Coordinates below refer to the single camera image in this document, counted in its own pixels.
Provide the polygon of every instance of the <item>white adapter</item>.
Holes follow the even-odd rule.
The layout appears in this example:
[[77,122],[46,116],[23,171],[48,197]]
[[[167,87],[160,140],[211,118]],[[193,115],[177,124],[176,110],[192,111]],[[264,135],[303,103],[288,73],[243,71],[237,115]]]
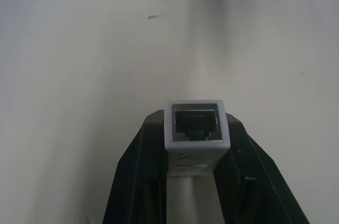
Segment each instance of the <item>white adapter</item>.
[[168,175],[211,175],[230,148],[222,101],[171,101],[164,117]]

